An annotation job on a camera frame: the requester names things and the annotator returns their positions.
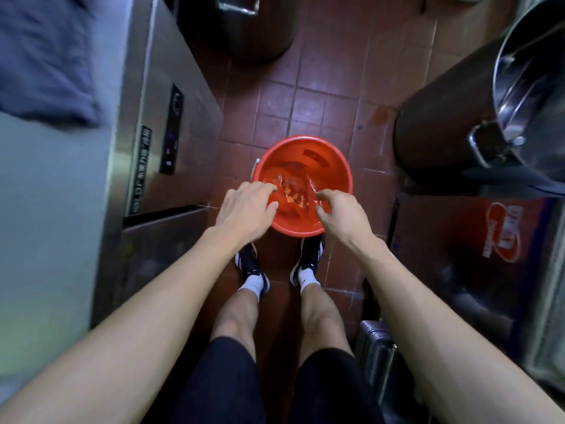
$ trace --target tiled floor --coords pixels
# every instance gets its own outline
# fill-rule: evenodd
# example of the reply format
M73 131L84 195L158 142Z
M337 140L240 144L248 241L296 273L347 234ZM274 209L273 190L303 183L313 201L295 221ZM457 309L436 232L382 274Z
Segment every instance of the tiled floor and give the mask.
M500 35L515 0L303 0L290 49L268 65L246 65L189 38L193 54L224 111L210 223L229 188L249 179L255 159L290 135L317 135L349 158L354 194L373 232L386 236L402 175L394 163L397 110L415 91L464 56ZM300 339L300 297L289 287L299 241L269 231L257 242L273 281L260 303L255 333L270 422L284 416ZM237 288L226 268L202 311L203 327ZM341 244L330 240L318 279L335 300L353 340L363 311L363 273Z

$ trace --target shoe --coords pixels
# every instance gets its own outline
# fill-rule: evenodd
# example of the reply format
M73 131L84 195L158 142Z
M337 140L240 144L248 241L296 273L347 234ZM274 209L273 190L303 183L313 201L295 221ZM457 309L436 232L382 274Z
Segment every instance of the shoe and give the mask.
M257 248L255 248L254 243L250 242L241 250L239 250L236 254L235 261L237 268L244 276L244 282L251 275L260 275L263 278L263 288L261 289L261 296L269 291L269 289L271 288L271 283L269 282L269 278L267 278L267 276L259 266L259 262L257 261Z
M325 235L312 236L310 238L303 238L300 243L300 259L294 265L290 273L290 283L298 287L298 273L304 269L311 269L314 275L318 270L318 262L320 261L321 254L324 252Z

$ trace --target black shorts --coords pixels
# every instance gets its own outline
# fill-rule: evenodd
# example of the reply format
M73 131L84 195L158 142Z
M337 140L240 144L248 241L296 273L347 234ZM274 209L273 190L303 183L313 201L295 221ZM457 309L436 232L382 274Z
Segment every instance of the black shorts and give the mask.
M210 342L168 422L265 422L259 374L243 345L229 337ZM341 349L327 348L315 352L301 365L289 422L383 424L384 420L355 358Z

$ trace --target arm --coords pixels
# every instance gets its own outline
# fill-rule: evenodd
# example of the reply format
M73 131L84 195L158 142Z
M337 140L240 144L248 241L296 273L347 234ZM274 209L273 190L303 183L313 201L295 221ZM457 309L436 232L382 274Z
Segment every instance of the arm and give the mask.
M263 235L276 187L229 191L215 227L171 267L26 385L0 410L5 423L130 423L144 416L228 261Z
M414 277L371 232L350 195L322 191L324 227L359 258L394 341L446 423L562 423L565 413L517 365Z

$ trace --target red bucket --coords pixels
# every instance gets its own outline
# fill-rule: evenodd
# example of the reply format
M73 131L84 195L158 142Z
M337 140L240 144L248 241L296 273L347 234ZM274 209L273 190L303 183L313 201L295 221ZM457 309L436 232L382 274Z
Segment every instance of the red bucket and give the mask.
M298 238L324 233L316 204L328 211L327 202L315 199L315 192L334 189L353 193L353 176L343 153L330 142L307 135L279 141L261 157L253 181L275 183L278 191L269 199L279 201L272 227Z

